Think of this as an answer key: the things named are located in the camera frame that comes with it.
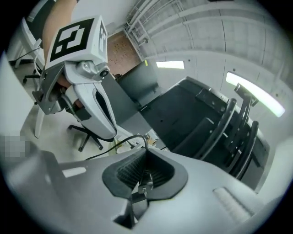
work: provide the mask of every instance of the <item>fluorescent light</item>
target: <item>fluorescent light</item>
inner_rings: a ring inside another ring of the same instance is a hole
[[[277,117],[281,117],[282,114],[284,114],[284,107],[282,107],[282,105],[275,98],[273,98],[270,94],[268,94],[255,84],[251,83],[250,81],[245,80],[244,78],[231,72],[227,73],[226,81],[234,86],[236,86],[238,83],[241,84],[260,102],[262,102],[267,108],[269,108]]]
[[[158,68],[178,68],[184,69],[183,61],[167,61],[167,62],[157,62]]]

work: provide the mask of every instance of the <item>forearm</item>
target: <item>forearm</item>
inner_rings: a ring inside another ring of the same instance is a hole
[[[76,0],[57,0],[45,22],[43,29],[43,50],[45,62],[55,33],[61,27],[68,25],[71,21],[71,14],[76,6]]]

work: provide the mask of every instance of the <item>brown wall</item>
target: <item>brown wall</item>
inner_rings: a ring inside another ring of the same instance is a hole
[[[123,32],[108,38],[108,66],[113,75],[123,75],[140,62],[136,51]]]

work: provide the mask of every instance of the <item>ceiling light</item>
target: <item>ceiling light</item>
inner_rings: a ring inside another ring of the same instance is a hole
[[[284,114],[284,107],[282,107],[282,105],[276,99],[274,99],[270,94],[268,94],[255,84],[251,83],[250,81],[231,72],[227,73],[226,81],[234,86],[236,86],[238,83],[241,84],[260,102],[262,102],[267,108],[269,108],[277,117],[281,117],[282,114]]]
[[[167,62],[157,62],[158,68],[178,68],[184,69],[183,61],[167,61]]]

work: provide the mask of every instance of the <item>cable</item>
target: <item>cable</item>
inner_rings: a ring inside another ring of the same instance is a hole
[[[41,74],[39,73],[39,71],[38,71],[38,69],[37,69],[37,65],[36,65],[36,61],[37,61],[37,57],[38,57],[38,54],[39,54],[39,53],[40,53],[40,51],[37,52],[36,57],[35,57],[35,59],[33,60],[33,65],[34,65],[34,67],[35,67],[35,70],[36,70],[37,74],[38,74],[39,76],[41,76]]]
[[[19,58],[15,59],[15,61],[17,61],[17,60],[21,59],[22,57],[24,57],[24,56],[28,55],[28,54],[29,54],[29,53],[31,53],[31,52],[34,52],[34,51],[36,51],[37,49],[40,49],[40,48],[41,48],[41,47],[38,47],[38,48],[36,48],[36,49],[33,49],[33,50],[31,50],[30,52],[26,53],[25,55],[22,55],[22,56],[20,56]]]
[[[116,145],[113,146],[111,149],[107,150],[106,152],[101,153],[101,154],[98,154],[98,155],[95,155],[95,156],[90,157],[90,158],[87,158],[86,160],[94,159],[94,158],[96,158],[96,157],[98,157],[98,156],[101,156],[101,155],[103,155],[103,154],[105,154],[105,153],[108,153],[108,152],[110,152],[111,150],[113,150],[114,148],[116,148],[117,146],[123,144],[124,142],[126,142],[126,141],[128,141],[128,140],[130,140],[130,139],[133,139],[133,138],[137,138],[137,137],[142,138],[143,141],[144,141],[144,143],[145,143],[145,148],[146,148],[146,149],[149,149],[149,147],[148,147],[148,143],[147,143],[147,140],[145,139],[145,137],[142,136],[142,135],[140,135],[140,134],[137,134],[137,135],[133,135],[133,136],[131,136],[131,137],[127,137],[127,138],[125,138],[123,141],[119,142],[118,144],[116,144]]]

